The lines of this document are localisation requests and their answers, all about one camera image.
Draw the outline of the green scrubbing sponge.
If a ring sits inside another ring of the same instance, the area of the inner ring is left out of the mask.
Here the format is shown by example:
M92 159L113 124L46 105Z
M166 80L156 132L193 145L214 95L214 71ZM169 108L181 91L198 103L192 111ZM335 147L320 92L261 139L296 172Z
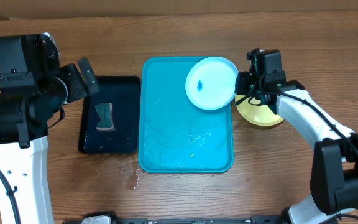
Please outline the green scrubbing sponge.
M98 131L113 131L112 103L100 103L95 106L100 121L96 125Z

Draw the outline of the light blue plate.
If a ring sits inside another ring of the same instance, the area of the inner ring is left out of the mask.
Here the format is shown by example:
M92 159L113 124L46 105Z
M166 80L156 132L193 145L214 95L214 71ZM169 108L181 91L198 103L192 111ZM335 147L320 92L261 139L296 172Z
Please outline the light blue plate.
M207 57L188 72L185 91L188 99L202 110L217 110L235 97L237 67L223 57Z

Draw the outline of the yellow plate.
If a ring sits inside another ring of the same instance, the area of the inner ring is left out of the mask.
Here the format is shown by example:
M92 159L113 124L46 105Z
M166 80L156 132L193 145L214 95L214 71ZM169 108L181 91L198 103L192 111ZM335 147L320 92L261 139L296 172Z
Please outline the yellow plate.
M236 108L245 120L258 126L275 126L284 121L279 115L274 114L267 105L256 106L259 103L260 100L255 98L248 103L247 98L237 105Z

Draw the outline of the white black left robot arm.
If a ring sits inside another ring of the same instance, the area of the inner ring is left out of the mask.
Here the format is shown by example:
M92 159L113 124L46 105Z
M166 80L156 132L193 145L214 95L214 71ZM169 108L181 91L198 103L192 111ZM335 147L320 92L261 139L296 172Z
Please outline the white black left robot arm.
M3 223L53 223L48 123L99 91L87 58L60 65L52 35L0 37L0 214Z

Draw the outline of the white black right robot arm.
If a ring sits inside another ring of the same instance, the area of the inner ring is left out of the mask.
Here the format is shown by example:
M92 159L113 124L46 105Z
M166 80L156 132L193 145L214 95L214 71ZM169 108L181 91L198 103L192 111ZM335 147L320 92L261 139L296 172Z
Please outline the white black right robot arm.
M235 101L261 106L290 123L313 150L310 195L269 223L337 223L358 220L358 133L343 126L310 97L296 80L287 80L279 50L247 53L250 68L237 76Z

